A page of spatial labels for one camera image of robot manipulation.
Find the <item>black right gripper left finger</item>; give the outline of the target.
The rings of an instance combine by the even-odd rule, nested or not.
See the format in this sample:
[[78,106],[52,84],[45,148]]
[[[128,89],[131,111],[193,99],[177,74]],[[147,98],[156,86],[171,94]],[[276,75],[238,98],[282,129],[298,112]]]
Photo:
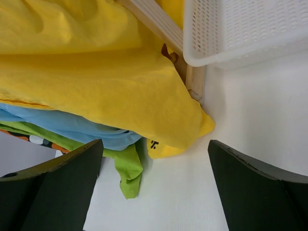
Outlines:
[[81,231],[103,158],[103,142],[0,179],[2,231]]

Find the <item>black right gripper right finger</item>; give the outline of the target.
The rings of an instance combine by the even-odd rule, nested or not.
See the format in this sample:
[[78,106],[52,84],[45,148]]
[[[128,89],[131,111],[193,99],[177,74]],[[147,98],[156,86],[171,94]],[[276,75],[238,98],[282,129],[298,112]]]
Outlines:
[[306,231],[308,178],[211,140],[208,155],[230,231]]

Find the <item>light blue shorts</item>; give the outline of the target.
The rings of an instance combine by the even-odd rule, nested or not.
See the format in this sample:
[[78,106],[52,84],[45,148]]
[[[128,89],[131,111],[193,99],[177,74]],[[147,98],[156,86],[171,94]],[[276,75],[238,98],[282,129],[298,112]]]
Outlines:
[[114,151],[122,151],[141,138],[141,135],[133,131],[94,123],[82,116],[58,110],[31,109],[1,103],[0,119],[5,122],[27,122],[82,143],[102,139],[104,147]]

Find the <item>lime green shorts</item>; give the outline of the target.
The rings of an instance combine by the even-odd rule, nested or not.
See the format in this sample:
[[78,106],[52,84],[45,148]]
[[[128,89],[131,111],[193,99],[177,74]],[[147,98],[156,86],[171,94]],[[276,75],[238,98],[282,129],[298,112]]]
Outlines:
[[[72,151],[84,144],[27,122],[1,121],[0,129],[39,136],[68,151]],[[126,199],[136,198],[140,191],[143,167],[135,145],[132,144],[122,151],[113,151],[110,148],[105,148],[103,156],[114,160],[115,169],[120,176],[120,189],[124,197]]]

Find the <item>yellow shorts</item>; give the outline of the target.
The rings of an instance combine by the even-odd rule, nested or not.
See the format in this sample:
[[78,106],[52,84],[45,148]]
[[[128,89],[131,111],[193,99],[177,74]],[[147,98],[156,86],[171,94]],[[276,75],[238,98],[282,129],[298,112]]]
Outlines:
[[3,0],[0,101],[134,131],[154,159],[180,154],[215,122],[162,46],[113,0]]

